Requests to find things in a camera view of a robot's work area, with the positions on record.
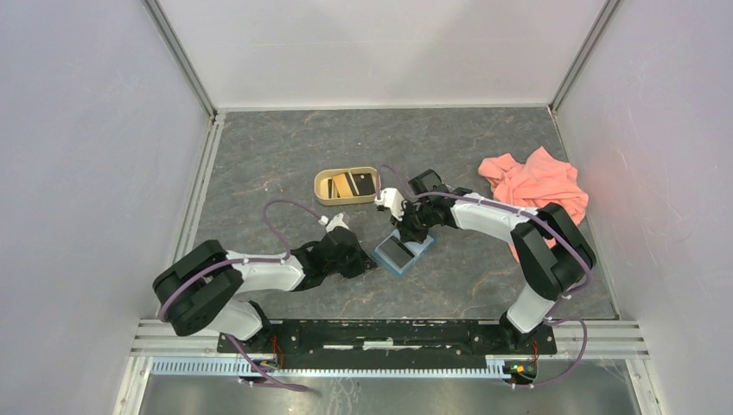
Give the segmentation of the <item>blue card holder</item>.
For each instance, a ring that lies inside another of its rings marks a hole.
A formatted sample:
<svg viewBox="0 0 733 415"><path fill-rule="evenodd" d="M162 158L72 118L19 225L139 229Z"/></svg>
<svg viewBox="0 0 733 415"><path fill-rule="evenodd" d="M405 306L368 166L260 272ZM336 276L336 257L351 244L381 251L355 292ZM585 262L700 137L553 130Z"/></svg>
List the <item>blue card holder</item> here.
<svg viewBox="0 0 733 415"><path fill-rule="evenodd" d="M403 278L434 244L428 235L422 243L402 242L394 229L373 250L372 259L396 278Z"/></svg>

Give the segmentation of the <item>dark grey card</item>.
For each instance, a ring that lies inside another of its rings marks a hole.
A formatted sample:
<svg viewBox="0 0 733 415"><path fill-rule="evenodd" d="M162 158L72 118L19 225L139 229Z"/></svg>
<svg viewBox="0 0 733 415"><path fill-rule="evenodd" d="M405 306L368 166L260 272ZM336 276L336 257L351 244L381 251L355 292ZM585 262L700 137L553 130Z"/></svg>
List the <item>dark grey card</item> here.
<svg viewBox="0 0 733 415"><path fill-rule="evenodd" d="M390 236L379 245L381 256L391 266L402 272L414 259L414 254L396 237Z"/></svg>

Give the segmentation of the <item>beige card tray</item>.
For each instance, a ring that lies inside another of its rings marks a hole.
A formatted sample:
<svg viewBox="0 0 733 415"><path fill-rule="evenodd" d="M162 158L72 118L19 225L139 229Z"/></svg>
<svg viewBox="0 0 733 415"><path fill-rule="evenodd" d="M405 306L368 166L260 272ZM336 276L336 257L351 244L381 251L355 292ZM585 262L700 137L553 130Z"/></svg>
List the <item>beige card tray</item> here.
<svg viewBox="0 0 733 415"><path fill-rule="evenodd" d="M377 170L373 167L325 169L316 174L313 190L324 206L373 203Z"/></svg>

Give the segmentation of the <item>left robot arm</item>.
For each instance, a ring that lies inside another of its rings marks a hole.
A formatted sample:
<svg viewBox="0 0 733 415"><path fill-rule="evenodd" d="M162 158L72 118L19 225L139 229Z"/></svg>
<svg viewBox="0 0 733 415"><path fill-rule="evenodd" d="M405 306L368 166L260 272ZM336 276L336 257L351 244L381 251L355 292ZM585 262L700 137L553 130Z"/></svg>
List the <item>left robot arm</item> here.
<svg viewBox="0 0 733 415"><path fill-rule="evenodd" d="M159 274L152 290L159 317L181 337L203 329L233 335L251 352L271 343L271 328L254 303L235 297L249 291L306 291L335 274L361 276L376 267L349 228L337 226L285 255L227 251L216 239L199 244Z"/></svg>

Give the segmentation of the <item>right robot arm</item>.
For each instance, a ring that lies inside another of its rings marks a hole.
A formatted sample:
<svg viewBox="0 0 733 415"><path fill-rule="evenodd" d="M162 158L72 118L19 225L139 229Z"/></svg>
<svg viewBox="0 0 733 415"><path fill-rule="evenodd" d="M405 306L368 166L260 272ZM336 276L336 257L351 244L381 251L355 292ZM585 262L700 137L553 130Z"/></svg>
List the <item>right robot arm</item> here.
<svg viewBox="0 0 733 415"><path fill-rule="evenodd" d="M591 279L596 255L567 211L555 202L520 207L469 188L450 188L432 169L408 182L411 193L380 188L375 204L391 214L402 242L422 242L433 227L452 227L501 239L516 252L525 278L521 293L500 317L501 346L529 347L558 302Z"/></svg>

